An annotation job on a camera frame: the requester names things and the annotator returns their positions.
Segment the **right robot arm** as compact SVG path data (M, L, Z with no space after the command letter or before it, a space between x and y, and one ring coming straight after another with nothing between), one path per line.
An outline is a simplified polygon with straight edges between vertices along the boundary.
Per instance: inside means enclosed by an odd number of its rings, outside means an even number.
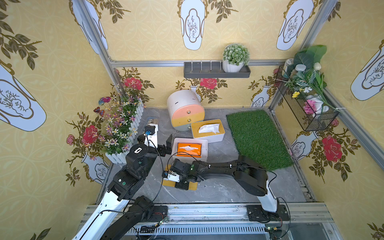
M273 194L267 170L253 160L239 156L237 160L224 163L208 163L194 160L184 163L175 159L163 171L165 180L175 183L175 188L188 190L190 183L200 183L209 179L234 179L247 193L256 196L259 205L248 205L248 218L251 222L262 224L271 221L291 220L291 214L286 205Z

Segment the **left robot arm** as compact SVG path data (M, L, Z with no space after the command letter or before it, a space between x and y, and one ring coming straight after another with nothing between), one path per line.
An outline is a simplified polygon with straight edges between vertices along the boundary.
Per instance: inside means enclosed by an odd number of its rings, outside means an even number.
M115 174L97 209L74 236L75 240L119 240L131 228L154 213L154 202L135 197L144 185L157 157L172 152L170 136L165 145L152 142L154 135L140 135L139 142L126 155L126 165Z

